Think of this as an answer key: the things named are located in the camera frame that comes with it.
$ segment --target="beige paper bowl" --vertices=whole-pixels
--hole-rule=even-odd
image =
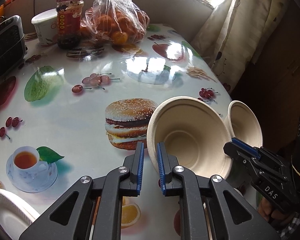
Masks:
[[[240,101],[232,101],[228,107],[228,115],[224,124],[230,132],[231,138],[261,147],[263,144],[260,124],[251,109]]]
[[[191,97],[174,97],[160,104],[147,130],[148,153],[157,173],[156,146],[164,141],[167,153],[195,174],[210,178],[229,175],[232,159],[223,146],[231,141],[220,116],[210,106]]]

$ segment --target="hamburger print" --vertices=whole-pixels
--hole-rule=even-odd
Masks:
[[[146,148],[148,123],[156,107],[154,101],[144,98],[119,100],[107,106],[106,131],[110,143],[119,149],[135,150],[141,141]]]

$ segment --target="human hand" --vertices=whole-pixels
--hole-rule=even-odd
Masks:
[[[279,210],[273,210],[273,206],[271,203],[266,199],[262,198],[258,207],[258,213],[266,220],[269,221],[270,217],[277,220],[284,220],[283,224],[290,222],[293,218],[293,214],[282,214]]]

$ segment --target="plastic bag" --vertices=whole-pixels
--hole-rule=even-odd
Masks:
[[[124,45],[141,41],[148,24],[149,17],[132,0],[94,0],[82,18],[81,30],[95,40]]]

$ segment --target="blue gripper pad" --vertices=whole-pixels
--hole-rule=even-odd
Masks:
[[[145,145],[144,145],[144,143],[142,143],[141,150],[140,150],[138,172],[137,172],[137,192],[138,192],[138,195],[140,195],[140,191],[141,191],[144,159],[145,159]]]
[[[251,147],[250,145],[238,140],[237,138],[232,138],[232,142],[236,144],[237,146],[241,147],[242,149],[246,150],[248,153],[251,154],[251,157],[257,158],[257,160],[260,160],[260,156],[258,154],[258,151]]]
[[[164,166],[163,166],[163,159],[162,159],[162,153],[161,153],[161,147],[160,144],[157,144],[157,161],[158,161],[158,168],[159,168],[159,177],[160,177],[160,186],[162,190],[162,194],[166,194],[166,175],[164,172]]]

